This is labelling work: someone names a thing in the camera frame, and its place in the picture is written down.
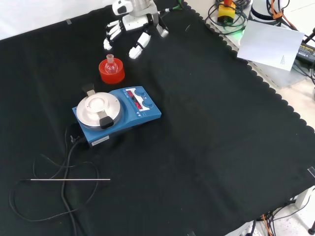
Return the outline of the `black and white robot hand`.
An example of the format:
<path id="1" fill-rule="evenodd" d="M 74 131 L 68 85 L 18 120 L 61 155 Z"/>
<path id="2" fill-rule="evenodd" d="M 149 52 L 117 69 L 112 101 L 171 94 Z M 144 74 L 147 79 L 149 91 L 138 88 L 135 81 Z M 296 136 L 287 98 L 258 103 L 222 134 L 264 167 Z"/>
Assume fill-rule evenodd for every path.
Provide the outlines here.
<path id="1" fill-rule="evenodd" d="M 121 19 L 106 25 L 104 49 L 112 49 L 111 43 L 122 32 L 142 30 L 154 21 L 157 6 L 152 0 L 116 0 L 112 4 L 113 13 Z"/>

